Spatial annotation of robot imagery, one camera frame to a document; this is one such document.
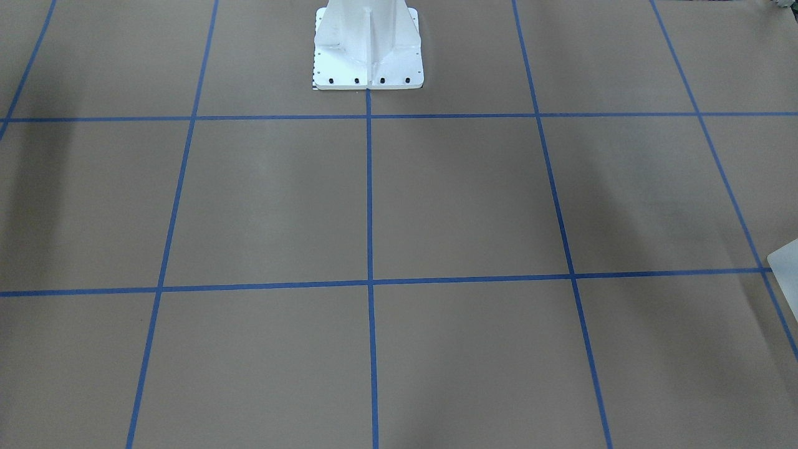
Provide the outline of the clear plastic storage box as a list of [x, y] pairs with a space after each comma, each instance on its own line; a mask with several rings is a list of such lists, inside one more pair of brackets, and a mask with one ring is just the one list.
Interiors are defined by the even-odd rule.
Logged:
[[786, 298], [789, 310], [797, 319], [797, 239], [770, 253], [767, 262]]

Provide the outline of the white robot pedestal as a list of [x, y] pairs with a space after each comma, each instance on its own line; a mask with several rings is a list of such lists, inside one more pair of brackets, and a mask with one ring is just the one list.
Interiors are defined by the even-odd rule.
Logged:
[[315, 12], [312, 86], [420, 89], [419, 13], [405, 1], [328, 1]]

